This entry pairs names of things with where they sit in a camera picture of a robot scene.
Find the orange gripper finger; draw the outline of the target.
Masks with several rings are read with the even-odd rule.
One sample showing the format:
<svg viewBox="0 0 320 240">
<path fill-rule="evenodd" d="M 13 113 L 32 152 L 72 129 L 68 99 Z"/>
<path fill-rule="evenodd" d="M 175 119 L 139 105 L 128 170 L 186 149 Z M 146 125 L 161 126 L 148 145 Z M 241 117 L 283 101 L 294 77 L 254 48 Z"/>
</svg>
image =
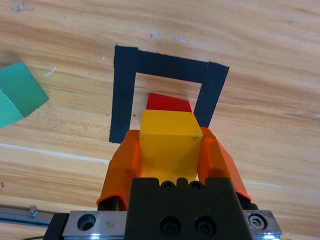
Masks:
<svg viewBox="0 0 320 240">
<path fill-rule="evenodd" d="M 126 211 L 129 206 L 131 183 L 141 176 L 140 131 L 129 130 L 109 162 L 99 211 Z"/>
<path fill-rule="evenodd" d="M 197 167 L 199 181 L 204 184 L 207 178 L 229 178 L 242 209 L 258 210 L 258 206 L 252 203 L 233 158 L 210 129 L 200 129 L 203 139 Z"/>
</svg>

